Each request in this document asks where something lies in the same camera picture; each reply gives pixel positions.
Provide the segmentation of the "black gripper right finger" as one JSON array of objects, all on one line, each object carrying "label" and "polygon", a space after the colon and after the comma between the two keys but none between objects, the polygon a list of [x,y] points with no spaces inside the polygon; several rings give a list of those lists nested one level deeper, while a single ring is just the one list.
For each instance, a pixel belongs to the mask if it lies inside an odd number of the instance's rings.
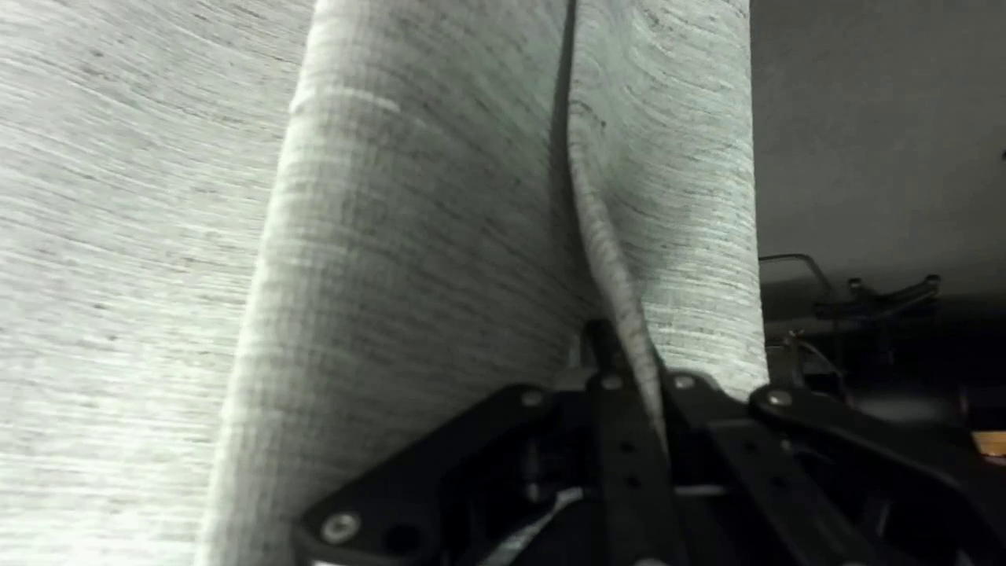
[{"label": "black gripper right finger", "polygon": [[804,388],[665,388],[686,482],[723,482],[764,527],[754,566],[1006,566],[1004,470],[962,428]]}]

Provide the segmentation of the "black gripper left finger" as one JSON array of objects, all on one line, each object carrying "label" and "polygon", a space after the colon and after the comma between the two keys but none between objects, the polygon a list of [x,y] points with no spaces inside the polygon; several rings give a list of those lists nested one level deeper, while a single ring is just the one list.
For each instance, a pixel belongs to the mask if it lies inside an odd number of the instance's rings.
[{"label": "black gripper left finger", "polygon": [[682,566],[669,470],[608,321],[580,390],[510,384],[293,523],[295,566]]}]

